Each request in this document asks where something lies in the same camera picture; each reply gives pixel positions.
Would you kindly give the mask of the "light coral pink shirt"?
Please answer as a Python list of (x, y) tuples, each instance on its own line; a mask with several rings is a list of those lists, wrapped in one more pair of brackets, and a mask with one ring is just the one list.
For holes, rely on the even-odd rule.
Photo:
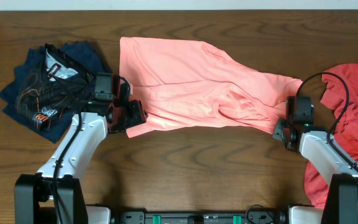
[(119, 73), (148, 117), (130, 138), (194, 126), (244, 126), (272, 133), (301, 80), (264, 73), (202, 41), (123, 37)]

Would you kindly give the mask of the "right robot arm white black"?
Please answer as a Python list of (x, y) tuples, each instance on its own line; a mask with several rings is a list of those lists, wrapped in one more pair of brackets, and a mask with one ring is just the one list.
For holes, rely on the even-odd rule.
[(290, 205), (281, 223), (358, 223), (358, 163), (323, 128), (280, 118), (273, 138), (314, 165), (329, 190), (324, 208)]

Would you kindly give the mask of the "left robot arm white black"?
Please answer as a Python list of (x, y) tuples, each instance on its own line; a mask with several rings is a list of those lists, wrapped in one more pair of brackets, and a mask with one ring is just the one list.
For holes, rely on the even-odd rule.
[(81, 179), (109, 132), (145, 123), (147, 113), (131, 94), (132, 85), (120, 78), (97, 82), (90, 100), (75, 100), (79, 111), (52, 157), (15, 183), (16, 223), (113, 223), (110, 208), (85, 203)]

